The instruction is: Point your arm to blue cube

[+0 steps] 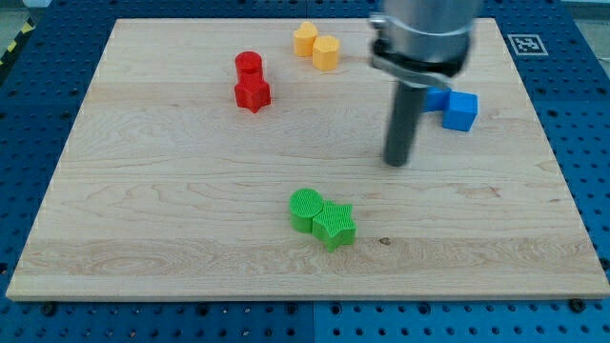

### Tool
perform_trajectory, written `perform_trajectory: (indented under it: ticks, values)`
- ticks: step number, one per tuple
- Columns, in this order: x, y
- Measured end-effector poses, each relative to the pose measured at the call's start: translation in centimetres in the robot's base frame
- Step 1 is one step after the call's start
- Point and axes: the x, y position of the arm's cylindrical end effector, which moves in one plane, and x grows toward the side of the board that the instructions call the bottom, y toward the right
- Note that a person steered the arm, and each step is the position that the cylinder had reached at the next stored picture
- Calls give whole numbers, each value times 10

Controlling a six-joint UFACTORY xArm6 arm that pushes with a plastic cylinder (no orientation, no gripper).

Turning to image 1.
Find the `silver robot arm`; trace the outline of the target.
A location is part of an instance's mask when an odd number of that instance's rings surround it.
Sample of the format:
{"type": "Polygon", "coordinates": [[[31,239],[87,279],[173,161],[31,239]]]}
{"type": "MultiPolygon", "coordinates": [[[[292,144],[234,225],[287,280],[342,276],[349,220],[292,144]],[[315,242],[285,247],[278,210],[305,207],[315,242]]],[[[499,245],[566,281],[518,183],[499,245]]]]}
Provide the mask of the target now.
{"type": "Polygon", "coordinates": [[[470,49],[480,0],[383,0],[369,17],[371,66],[414,88],[446,89],[470,49]]]}

